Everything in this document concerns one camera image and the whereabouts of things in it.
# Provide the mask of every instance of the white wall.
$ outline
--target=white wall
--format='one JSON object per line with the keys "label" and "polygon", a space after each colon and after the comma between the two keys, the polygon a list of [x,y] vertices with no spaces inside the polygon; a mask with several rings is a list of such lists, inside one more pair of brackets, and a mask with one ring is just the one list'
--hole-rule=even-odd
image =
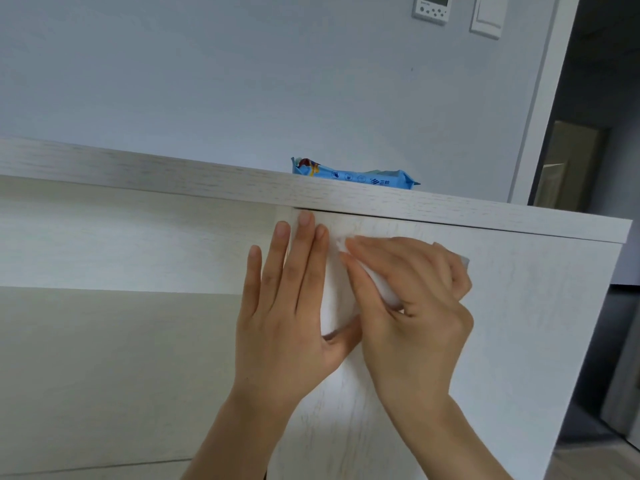
{"label": "white wall", "polygon": [[507,201],[554,1],[493,41],[474,0],[0,0],[0,134]]}
{"label": "white wall", "polygon": [[637,75],[567,67],[557,119],[611,128],[588,212],[633,219],[613,284],[640,285],[640,84]]}

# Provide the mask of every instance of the cabinet door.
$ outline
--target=cabinet door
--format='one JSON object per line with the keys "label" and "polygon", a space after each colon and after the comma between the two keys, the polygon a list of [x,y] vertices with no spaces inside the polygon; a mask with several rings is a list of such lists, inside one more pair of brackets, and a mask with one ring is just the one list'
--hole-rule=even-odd
{"label": "cabinet door", "polygon": [[[323,212],[316,218],[333,238],[402,235],[470,259],[474,288],[463,302],[476,325],[451,393],[514,478],[541,480],[620,245]],[[323,332],[355,311],[333,246]],[[360,347],[300,404],[278,445],[269,480],[298,478],[424,478],[375,395]]]}

